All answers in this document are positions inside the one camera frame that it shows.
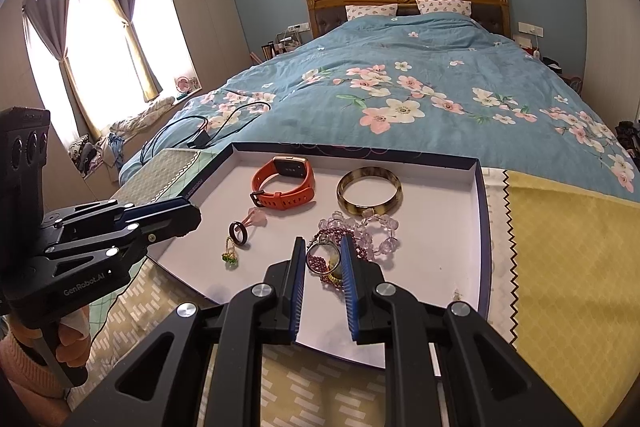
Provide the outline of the left pink sleeve forearm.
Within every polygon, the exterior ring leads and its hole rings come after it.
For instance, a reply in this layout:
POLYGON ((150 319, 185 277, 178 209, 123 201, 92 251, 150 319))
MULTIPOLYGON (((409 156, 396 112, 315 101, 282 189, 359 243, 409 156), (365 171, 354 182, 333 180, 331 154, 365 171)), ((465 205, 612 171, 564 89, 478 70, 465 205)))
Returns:
POLYGON ((1 368, 39 426, 61 426, 70 413, 64 390, 47 364, 34 361, 26 349, 32 334, 11 315, 6 317, 9 332, 1 340, 1 368))

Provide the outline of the left hand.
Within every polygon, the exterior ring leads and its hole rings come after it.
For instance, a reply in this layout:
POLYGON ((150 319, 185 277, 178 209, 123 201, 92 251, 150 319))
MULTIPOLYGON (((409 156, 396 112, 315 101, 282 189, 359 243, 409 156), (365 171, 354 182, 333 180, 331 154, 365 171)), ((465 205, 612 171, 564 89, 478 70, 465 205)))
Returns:
MULTIPOLYGON (((22 346, 32 349, 37 355, 36 341, 42 337, 39 329, 28 329, 14 313, 7 317, 9 328, 15 339, 22 346)), ((91 338, 66 324, 58 324, 58 347, 55 358, 61 365, 68 367, 84 367, 90 355, 91 338)))

